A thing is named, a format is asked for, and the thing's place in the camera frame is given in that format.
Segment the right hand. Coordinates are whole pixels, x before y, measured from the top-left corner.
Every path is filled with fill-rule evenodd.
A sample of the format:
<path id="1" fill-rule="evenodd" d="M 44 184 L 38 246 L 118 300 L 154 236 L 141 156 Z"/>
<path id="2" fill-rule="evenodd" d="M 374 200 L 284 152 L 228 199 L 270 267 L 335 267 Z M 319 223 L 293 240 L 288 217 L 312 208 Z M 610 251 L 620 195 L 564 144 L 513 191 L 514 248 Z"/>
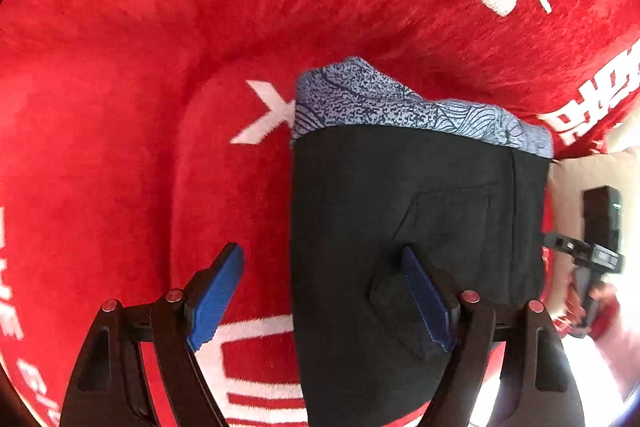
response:
<path id="1" fill-rule="evenodd" d="M 639 384 L 639 332 L 623 324 L 613 285 L 599 283 L 590 297 L 597 303 L 598 312 L 587 335 L 605 359 L 620 394 L 627 398 Z"/>

